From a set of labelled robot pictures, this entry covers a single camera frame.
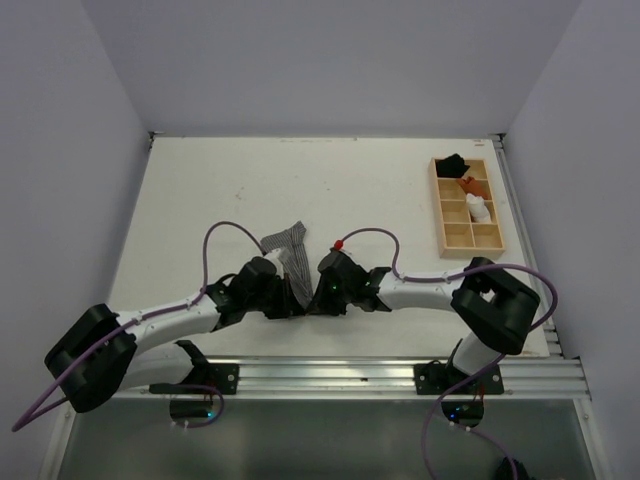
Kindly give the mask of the grey striped underwear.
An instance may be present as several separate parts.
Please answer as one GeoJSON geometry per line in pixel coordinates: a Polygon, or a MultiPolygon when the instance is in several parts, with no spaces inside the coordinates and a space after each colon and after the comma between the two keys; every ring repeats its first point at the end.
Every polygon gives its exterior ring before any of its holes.
{"type": "Polygon", "coordinates": [[[292,292],[303,309],[313,298],[309,260],[304,245],[307,229],[301,221],[291,227],[263,237],[260,244],[270,252],[280,249],[284,252],[282,260],[284,272],[289,275],[292,292]]]}

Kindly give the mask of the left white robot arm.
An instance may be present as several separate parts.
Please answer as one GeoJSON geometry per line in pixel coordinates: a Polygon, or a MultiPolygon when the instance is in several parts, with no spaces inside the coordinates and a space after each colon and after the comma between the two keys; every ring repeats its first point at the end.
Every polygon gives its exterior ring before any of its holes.
{"type": "Polygon", "coordinates": [[[207,367],[182,339],[211,333],[259,312],[268,319],[304,313],[291,278],[274,258],[254,257],[187,298],[155,309],[114,312],[106,304],[90,307],[45,356],[45,366],[78,413],[96,409],[116,392],[139,384],[134,362],[158,347],[183,356],[172,379],[185,392],[201,390],[207,367]]]}

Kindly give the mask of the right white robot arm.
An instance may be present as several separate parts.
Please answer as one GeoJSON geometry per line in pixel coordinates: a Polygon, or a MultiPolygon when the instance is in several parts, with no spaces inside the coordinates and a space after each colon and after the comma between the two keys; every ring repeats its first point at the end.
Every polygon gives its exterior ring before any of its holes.
{"type": "Polygon", "coordinates": [[[435,282],[396,276],[390,267],[365,270],[333,249],[319,266],[320,279],[307,307],[311,315],[344,315],[349,305],[365,312],[401,309],[456,313],[470,333],[454,347],[445,367],[451,389],[468,392],[481,369],[501,356],[522,353],[540,304],[539,295],[484,257],[435,282]]]}

